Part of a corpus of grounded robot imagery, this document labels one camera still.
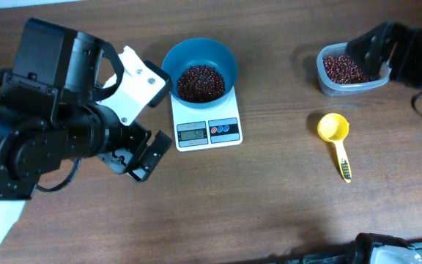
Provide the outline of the yellow plastic measuring scoop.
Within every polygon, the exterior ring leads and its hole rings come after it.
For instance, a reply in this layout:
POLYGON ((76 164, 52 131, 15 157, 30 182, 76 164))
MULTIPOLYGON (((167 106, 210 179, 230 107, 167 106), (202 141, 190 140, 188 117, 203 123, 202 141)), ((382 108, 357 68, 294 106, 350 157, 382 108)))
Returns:
POLYGON ((349 133, 346 118, 337 113, 326 114, 318 122, 317 133, 324 141, 334 145, 341 176, 346 183, 350 183, 352 170, 344 148, 344 140, 349 133))

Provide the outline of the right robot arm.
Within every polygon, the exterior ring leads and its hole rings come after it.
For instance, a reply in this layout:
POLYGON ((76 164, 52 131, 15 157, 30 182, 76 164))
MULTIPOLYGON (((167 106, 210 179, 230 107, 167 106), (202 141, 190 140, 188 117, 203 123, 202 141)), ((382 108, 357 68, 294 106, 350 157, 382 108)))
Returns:
MULTIPOLYGON (((366 74, 377 75, 388 64, 391 81, 419 89, 410 103, 422 117, 416 107, 422 96, 422 29, 396 22, 381 23, 349 41, 345 51, 366 74)), ((422 263, 422 241, 410 243, 403 238, 362 232, 345 254, 323 263, 422 263)))

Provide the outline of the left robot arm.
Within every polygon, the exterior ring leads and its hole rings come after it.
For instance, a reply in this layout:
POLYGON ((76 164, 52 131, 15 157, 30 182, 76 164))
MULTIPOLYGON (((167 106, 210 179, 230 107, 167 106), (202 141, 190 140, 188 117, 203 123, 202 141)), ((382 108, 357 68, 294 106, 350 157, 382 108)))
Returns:
POLYGON ((99 158, 113 172, 143 182, 169 150, 136 118, 156 107, 171 77, 125 47, 37 18, 24 25, 12 68, 0 70, 0 245, 40 178, 70 160, 99 158))

